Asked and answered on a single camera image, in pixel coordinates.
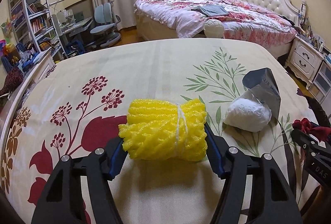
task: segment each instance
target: bookshelf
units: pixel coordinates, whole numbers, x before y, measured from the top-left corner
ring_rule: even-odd
[[[17,15],[13,33],[17,43],[37,52],[51,48],[54,57],[65,52],[57,35],[47,0],[8,0],[9,14]]]

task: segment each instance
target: white string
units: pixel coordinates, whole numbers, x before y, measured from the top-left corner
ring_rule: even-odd
[[[184,125],[185,125],[185,131],[186,131],[186,139],[185,139],[184,145],[186,145],[186,140],[187,140],[187,135],[188,135],[188,128],[187,128],[187,124],[186,124],[185,114],[184,114],[183,110],[181,109],[180,104],[176,103],[176,105],[177,105],[177,129],[176,129],[175,156],[177,156],[177,148],[178,148],[178,141],[179,141],[180,118],[183,118]]]

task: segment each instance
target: drawer handle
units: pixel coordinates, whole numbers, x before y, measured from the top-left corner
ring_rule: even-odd
[[[307,59],[309,59],[309,56],[308,56],[307,53],[302,53],[302,55],[303,55],[303,56],[306,55],[306,56],[307,56]]]
[[[301,66],[303,66],[303,67],[306,67],[307,66],[306,64],[302,64],[301,61],[299,61],[299,62],[301,64]]]

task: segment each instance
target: floral comforter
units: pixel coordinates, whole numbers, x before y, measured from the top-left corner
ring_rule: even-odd
[[[221,5],[228,16],[206,17],[191,9]],[[291,24],[269,10],[239,0],[137,0],[136,13],[158,20],[177,31],[179,38],[192,38],[208,19],[223,22],[226,39],[257,43],[265,48],[289,43],[296,31]]]
[[[257,133],[223,124],[230,103],[244,93],[243,75],[269,67],[277,81],[279,122]],[[307,100],[285,69],[257,44],[227,39],[167,39],[99,50],[58,63],[29,94],[3,147],[1,188],[25,223],[61,156],[87,156],[104,147],[126,123],[137,98],[184,103],[199,98],[215,135],[245,154],[270,153],[304,214],[319,184],[302,169],[291,140],[292,122],[316,122]],[[109,182],[123,223],[206,224],[219,201],[224,180],[209,161],[143,161],[126,158]],[[252,177],[247,177],[251,189]],[[82,177],[87,223],[95,223],[87,180]],[[244,197],[245,223],[250,193]]]

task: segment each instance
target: pink floral duvet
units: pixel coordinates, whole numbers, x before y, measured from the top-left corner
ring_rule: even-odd
[[[228,16],[206,17],[192,11],[197,6],[221,5]],[[138,0],[136,13],[148,16],[177,31],[179,38],[192,38],[203,30],[208,19],[220,20],[226,39],[257,43],[265,48],[293,40],[291,24],[269,10],[239,0]]]

